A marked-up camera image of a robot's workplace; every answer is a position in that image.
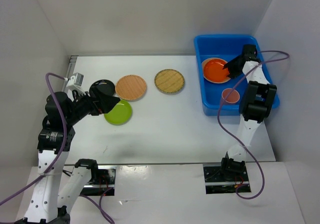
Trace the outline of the pink plastic cup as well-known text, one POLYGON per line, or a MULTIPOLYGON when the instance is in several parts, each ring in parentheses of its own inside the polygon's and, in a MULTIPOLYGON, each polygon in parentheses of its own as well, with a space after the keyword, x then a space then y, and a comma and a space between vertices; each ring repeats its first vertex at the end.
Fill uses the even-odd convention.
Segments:
POLYGON ((226 88, 221 93, 220 104, 223 103, 225 105, 236 105, 240 100, 240 94, 237 90, 232 90, 232 88, 226 88))

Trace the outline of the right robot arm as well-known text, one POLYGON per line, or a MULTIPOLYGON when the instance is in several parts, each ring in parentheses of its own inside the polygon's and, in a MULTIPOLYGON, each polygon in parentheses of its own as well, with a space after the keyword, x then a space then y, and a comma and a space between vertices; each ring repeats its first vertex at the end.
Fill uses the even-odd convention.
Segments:
POLYGON ((277 87, 264 75, 261 60, 254 44, 245 44, 240 55, 224 65, 228 77, 235 79, 245 76, 247 86, 239 104, 240 123, 235 144, 221 160, 219 175, 225 181, 233 181, 243 174, 248 149, 253 136, 272 109, 277 87))

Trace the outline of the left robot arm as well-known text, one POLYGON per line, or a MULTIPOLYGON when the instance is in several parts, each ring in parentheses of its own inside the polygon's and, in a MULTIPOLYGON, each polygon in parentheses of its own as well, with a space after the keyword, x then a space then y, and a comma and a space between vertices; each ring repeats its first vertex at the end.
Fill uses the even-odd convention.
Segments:
POLYGON ((120 98, 96 91, 74 94, 71 100, 63 92, 54 92, 46 99, 46 117, 38 135, 38 177, 24 217, 18 224, 68 224, 71 210, 85 184, 99 180, 100 172, 94 159, 79 159, 68 182, 60 187, 64 166, 75 136, 74 125, 87 115, 110 112, 120 98))

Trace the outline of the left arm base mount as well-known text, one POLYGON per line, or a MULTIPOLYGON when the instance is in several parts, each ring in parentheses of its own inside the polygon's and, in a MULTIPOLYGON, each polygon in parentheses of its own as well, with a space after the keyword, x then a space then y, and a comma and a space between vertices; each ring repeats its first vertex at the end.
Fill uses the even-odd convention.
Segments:
POLYGON ((90 180, 80 192, 84 196, 114 196, 116 182, 116 166, 100 165, 99 174, 95 179, 90 180))

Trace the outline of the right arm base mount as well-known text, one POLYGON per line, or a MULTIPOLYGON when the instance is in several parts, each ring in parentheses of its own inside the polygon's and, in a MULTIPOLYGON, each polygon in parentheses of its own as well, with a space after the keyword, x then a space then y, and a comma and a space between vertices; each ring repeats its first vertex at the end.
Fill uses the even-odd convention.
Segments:
POLYGON ((251 187, 247 169, 245 168, 241 174, 230 177, 224 177, 221 174, 221 167, 218 165, 203 165, 203 175, 205 183, 205 192, 210 194, 232 194, 236 192, 236 188, 241 187, 239 193, 250 193, 251 187))

